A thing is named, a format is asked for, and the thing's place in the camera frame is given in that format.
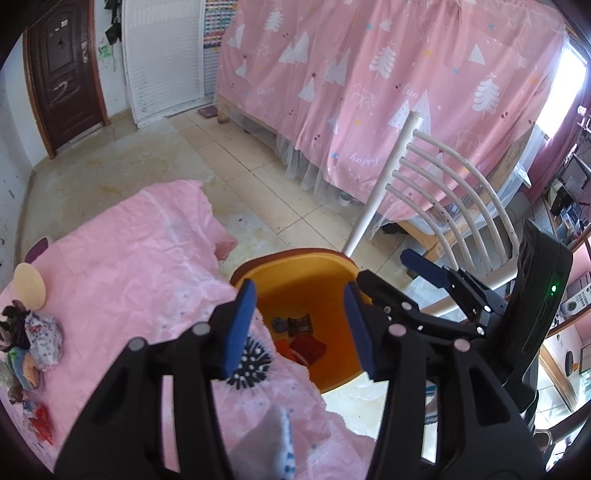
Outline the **cream round scalp brush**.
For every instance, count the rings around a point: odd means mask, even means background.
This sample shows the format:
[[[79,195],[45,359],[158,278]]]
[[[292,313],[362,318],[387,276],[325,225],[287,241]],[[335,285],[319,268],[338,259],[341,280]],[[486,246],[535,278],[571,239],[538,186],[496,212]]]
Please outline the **cream round scalp brush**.
[[[12,289],[28,309],[39,310],[46,302],[46,286],[39,271],[29,263],[20,263],[13,274]]]

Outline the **orange trash bin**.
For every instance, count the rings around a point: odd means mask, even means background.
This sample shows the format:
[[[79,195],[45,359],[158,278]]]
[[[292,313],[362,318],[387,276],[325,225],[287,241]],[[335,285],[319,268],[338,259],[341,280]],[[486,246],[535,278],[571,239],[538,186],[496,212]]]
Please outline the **orange trash bin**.
[[[230,283],[256,285],[256,308],[277,353],[307,368],[325,393],[362,374],[344,307],[345,287],[359,272],[338,251],[298,248],[243,263]]]

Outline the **white blue cloth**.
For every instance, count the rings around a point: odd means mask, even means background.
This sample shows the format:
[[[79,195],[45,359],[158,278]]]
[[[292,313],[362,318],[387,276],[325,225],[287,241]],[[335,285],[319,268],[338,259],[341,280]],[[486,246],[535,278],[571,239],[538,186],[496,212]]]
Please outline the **white blue cloth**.
[[[235,479],[294,479],[294,452],[290,415],[273,405],[228,454]]]

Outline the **colourful stuffed sock toy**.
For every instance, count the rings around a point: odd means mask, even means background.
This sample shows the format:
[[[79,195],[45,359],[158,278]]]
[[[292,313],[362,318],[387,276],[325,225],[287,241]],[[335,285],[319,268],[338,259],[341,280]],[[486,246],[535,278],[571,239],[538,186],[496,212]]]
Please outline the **colourful stuffed sock toy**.
[[[29,310],[13,300],[1,312],[1,386],[10,404],[19,404],[26,392],[41,387],[42,375],[63,357],[64,335],[52,317]]]

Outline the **pink tree-print bed curtain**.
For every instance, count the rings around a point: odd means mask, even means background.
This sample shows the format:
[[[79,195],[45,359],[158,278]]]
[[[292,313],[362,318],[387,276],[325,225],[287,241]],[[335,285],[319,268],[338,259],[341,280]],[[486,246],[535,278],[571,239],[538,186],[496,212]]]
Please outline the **pink tree-print bed curtain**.
[[[366,200],[408,115],[490,173],[539,117],[566,40],[537,1],[242,1],[217,92]]]

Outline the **red plastic trash bits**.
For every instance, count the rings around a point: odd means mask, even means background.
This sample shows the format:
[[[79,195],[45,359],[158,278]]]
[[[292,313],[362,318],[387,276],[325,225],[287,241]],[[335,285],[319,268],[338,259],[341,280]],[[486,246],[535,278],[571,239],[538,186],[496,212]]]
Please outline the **red plastic trash bits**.
[[[37,440],[52,445],[52,425],[47,407],[43,403],[25,399],[23,413],[27,426],[34,433]]]

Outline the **colourful wall chart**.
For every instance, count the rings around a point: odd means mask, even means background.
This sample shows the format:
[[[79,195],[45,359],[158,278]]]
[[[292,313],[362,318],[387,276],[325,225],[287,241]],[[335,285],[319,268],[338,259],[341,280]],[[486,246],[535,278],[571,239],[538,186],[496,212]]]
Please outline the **colourful wall chart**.
[[[221,46],[221,40],[235,15],[236,0],[206,0],[204,10],[204,49]]]

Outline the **black white spiky ball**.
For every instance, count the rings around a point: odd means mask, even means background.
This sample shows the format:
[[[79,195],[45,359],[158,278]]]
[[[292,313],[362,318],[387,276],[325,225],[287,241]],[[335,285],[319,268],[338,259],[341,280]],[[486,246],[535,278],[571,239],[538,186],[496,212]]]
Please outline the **black white spiky ball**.
[[[273,356],[262,342],[247,336],[238,365],[226,380],[236,391],[249,390],[266,381],[273,364]]]

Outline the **white metal chair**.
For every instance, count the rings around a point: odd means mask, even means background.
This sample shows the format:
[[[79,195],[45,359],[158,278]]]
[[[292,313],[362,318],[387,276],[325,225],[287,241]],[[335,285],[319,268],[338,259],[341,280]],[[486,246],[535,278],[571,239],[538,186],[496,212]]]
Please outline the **white metal chair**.
[[[459,152],[421,130],[422,117],[412,112],[370,191],[342,254],[352,257],[377,219],[387,196],[423,220],[435,241],[423,258],[444,257],[453,268],[474,275],[475,262],[486,274],[479,280],[493,290],[517,279],[520,243],[497,191]]]

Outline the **dark brown door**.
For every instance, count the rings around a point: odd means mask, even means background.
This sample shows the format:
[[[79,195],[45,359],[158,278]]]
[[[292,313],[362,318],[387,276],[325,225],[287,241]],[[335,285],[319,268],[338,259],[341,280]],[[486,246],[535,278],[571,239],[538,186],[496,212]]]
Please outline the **dark brown door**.
[[[48,156],[109,124],[95,53],[94,3],[56,1],[23,34],[32,111]]]

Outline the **purple bathroom scale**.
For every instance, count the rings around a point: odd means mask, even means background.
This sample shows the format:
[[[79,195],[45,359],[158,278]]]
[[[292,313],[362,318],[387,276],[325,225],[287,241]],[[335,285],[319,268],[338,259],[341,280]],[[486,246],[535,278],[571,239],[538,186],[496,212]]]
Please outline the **purple bathroom scale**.
[[[40,238],[27,250],[23,262],[31,264],[42,255],[51,244],[52,239],[50,237],[44,236]]]

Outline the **white louvred wardrobe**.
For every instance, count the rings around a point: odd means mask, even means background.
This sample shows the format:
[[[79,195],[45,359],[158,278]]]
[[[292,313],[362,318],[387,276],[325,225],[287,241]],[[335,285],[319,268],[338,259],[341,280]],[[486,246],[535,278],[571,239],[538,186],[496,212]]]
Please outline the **white louvred wardrobe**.
[[[124,68],[137,127],[204,103],[204,10],[198,0],[122,3]]]

